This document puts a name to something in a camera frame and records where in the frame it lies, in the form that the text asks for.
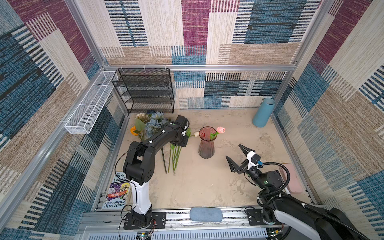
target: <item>blue vase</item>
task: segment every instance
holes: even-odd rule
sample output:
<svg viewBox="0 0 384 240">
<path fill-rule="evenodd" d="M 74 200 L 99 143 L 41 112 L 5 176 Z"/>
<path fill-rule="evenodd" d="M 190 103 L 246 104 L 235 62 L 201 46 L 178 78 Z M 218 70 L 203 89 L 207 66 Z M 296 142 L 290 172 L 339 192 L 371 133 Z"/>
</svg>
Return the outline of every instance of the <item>blue vase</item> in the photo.
<svg viewBox="0 0 384 240">
<path fill-rule="evenodd" d="M 252 123 L 256 127 L 264 127 L 268 122 L 269 117 L 275 107 L 275 101 L 271 98 L 264 99 L 263 103 L 260 105 L 259 110 L 253 117 Z"/>
</svg>

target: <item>red glass vase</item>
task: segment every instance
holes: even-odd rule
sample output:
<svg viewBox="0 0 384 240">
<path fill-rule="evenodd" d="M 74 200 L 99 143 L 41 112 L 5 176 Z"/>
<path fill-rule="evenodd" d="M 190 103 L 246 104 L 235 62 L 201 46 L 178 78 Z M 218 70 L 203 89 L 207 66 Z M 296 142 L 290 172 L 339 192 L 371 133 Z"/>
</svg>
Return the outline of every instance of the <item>red glass vase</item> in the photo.
<svg viewBox="0 0 384 240">
<path fill-rule="evenodd" d="M 203 127 L 199 131 L 199 136 L 201 138 L 199 145 L 199 155 L 202 158 L 208 159 L 215 154 L 214 140 L 217 136 L 211 140 L 211 133 L 216 133 L 216 130 L 213 127 Z"/>
</svg>

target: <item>patterned fabric wall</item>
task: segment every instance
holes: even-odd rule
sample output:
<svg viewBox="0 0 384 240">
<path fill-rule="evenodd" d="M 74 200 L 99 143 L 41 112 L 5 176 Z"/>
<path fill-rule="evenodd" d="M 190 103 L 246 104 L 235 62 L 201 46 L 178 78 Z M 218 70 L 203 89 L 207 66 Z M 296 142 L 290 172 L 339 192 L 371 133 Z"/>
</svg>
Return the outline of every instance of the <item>patterned fabric wall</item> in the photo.
<svg viewBox="0 0 384 240">
<path fill-rule="evenodd" d="M 64 0 L 0 0 L 0 200 L 98 69 Z"/>
<path fill-rule="evenodd" d="M 77 0 L 110 65 L 289 64 L 321 0 Z"/>
<path fill-rule="evenodd" d="M 171 72 L 175 108 L 253 108 L 274 98 L 285 72 Z"/>
<path fill-rule="evenodd" d="M 88 135 L 67 133 L 0 239 L 73 239 L 89 212 L 120 132 L 119 96 L 109 96 Z"/>
<path fill-rule="evenodd" d="M 319 202 L 384 239 L 384 1 L 336 0 L 274 112 Z"/>
</svg>

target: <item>pink case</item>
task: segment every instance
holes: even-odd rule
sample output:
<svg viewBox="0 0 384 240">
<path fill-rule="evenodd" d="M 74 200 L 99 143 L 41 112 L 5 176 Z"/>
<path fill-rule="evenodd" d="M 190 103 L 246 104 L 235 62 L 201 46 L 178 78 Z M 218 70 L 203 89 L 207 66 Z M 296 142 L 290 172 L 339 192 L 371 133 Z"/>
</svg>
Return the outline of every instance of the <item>pink case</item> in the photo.
<svg viewBox="0 0 384 240">
<path fill-rule="evenodd" d="M 303 192 L 303 187 L 301 185 L 301 182 L 300 182 L 299 176 L 297 175 L 295 167 L 290 163 L 283 163 L 283 165 L 286 168 L 288 168 L 289 174 L 291 175 L 291 179 L 289 180 L 289 183 L 288 183 L 288 190 L 291 193 Z M 279 172 L 280 172 L 281 177 L 283 178 L 283 180 L 285 182 L 287 180 L 286 172 L 281 167 L 279 167 Z"/>
</svg>

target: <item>black wire rack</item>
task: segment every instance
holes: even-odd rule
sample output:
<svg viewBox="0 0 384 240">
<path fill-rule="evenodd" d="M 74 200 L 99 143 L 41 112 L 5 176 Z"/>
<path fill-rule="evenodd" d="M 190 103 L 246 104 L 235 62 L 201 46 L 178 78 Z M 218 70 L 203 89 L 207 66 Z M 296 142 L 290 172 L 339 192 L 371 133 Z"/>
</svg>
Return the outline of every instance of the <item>black wire rack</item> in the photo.
<svg viewBox="0 0 384 240">
<path fill-rule="evenodd" d="M 129 113 L 173 113 L 175 97 L 168 68 L 119 68 L 112 83 Z"/>
</svg>

